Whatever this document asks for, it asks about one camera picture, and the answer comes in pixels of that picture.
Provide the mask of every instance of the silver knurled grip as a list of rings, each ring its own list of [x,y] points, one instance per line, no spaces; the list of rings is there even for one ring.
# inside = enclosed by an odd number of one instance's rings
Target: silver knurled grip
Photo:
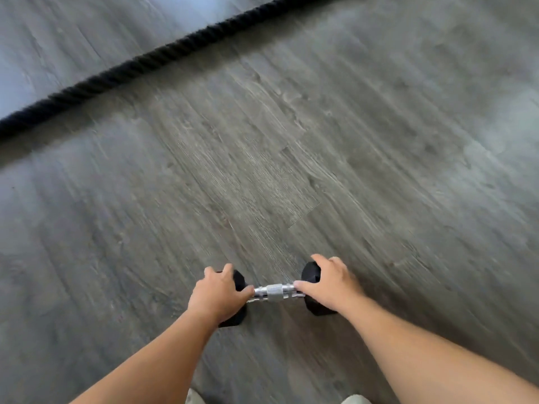
[[[268,300],[278,302],[288,298],[305,297],[303,292],[298,292],[293,284],[276,283],[274,285],[261,286],[254,290],[254,296],[248,302],[256,300]]]

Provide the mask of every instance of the black dumbbell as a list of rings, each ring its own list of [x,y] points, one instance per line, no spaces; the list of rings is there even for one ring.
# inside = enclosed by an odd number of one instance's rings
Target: black dumbbell
[[[303,268],[303,271],[301,271],[301,280],[317,283],[320,282],[320,274],[321,270],[318,264],[314,261],[308,262]],[[236,284],[236,291],[241,291],[247,286],[243,275],[236,270],[234,270],[234,283]],[[336,313],[334,310],[328,309],[324,305],[321,305],[303,292],[298,292],[292,284],[278,283],[275,285],[267,285],[256,288],[254,296],[248,302],[255,302],[258,300],[278,301],[296,297],[304,298],[307,309],[316,316],[332,315]],[[246,315],[247,305],[243,306],[239,312],[230,319],[222,322],[219,327],[237,326],[243,322]]]

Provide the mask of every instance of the black hexagonal weight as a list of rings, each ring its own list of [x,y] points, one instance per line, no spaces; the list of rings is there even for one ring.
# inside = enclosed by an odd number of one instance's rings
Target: black hexagonal weight
[[[301,271],[301,280],[318,283],[320,282],[321,273],[322,271],[320,270],[320,267],[316,262],[307,262],[307,264],[303,268],[303,271]],[[327,307],[318,303],[313,298],[307,295],[305,296],[305,305],[307,309],[315,316],[332,315],[334,313],[337,313],[334,310],[328,309]]]
[[[245,278],[238,271],[234,270],[233,278],[234,278],[234,284],[236,285],[236,291],[239,292],[247,286],[247,284],[245,283]],[[237,326],[241,322],[243,322],[243,319],[245,319],[245,316],[247,316],[247,305],[243,305],[242,308],[238,311],[238,313],[236,313],[230,319],[225,320],[224,322],[220,323],[219,327]]]

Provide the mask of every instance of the gray wood plank floor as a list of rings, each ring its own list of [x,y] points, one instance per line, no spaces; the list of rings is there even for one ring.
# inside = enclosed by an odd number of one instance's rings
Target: gray wood plank floor
[[[67,402],[207,265],[341,256],[402,317],[539,384],[539,0],[334,0],[0,146],[0,401]],[[396,403],[361,339],[250,306],[209,403]]]
[[[0,118],[271,0],[0,0]]]

